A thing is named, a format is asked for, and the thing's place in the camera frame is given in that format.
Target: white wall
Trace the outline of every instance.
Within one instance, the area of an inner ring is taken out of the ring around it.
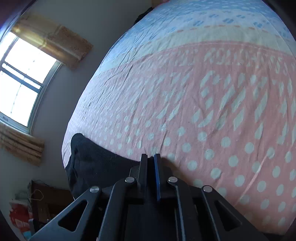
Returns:
[[[77,101],[108,50],[150,6],[150,0],[38,0],[32,6],[30,11],[66,26],[94,47],[75,71],[60,68],[40,102],[33,136],[45,140],[41,166],[0,150],[0,210],[6,218],[9,200],[31,179],[68,188],[61,147]]]

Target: black cloth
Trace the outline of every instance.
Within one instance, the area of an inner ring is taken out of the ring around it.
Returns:
[[[71,156],[66,166],[70,191],[76,199],[88,188],[109,187],[127,177],[130,169],[139,165],[98,146],[82,134],[71,140]]]
[[[148,13],[150,13],[153,10],[152,7],[148,8],[146,12],[142,13],[141,15],[138,16],[138,18],[136,19],[134,25],[139,22],[140,20],[142,20],[142,18],[144,18]]]

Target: bed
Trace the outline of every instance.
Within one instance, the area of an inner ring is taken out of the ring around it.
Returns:
[[[171,0],[110,49],[69,121],[122,157],[160,153],[256,228],[296,215],[296,42],[261,0]]]

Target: screw head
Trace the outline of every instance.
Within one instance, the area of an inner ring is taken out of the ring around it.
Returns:
[[[93,186],[93,187],[90,188],[90,191],[91,191],[92,193],[96,193],[96,192],[98,192],[99,190],[100,190],[100,188],[99,188],[98,186]]]
[[[170,183],[176,183],[178,181],[178,178],[176,178],[176,177],[169,177],[168,181]]]
[[[133,177],[127,177],[126,182],[127,183],[132,183],[135,179]]]
[[[211,186],[204,186],[204,187],[203,187],[203,190],[204,190],[205,192],[211,192],[211,191],[213,191],[213,188],[212,188]]]

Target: window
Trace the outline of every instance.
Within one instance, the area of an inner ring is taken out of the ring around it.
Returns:
[[[8,33],[0,43],[0,120],[29,133],[40,99],[61,63]]]

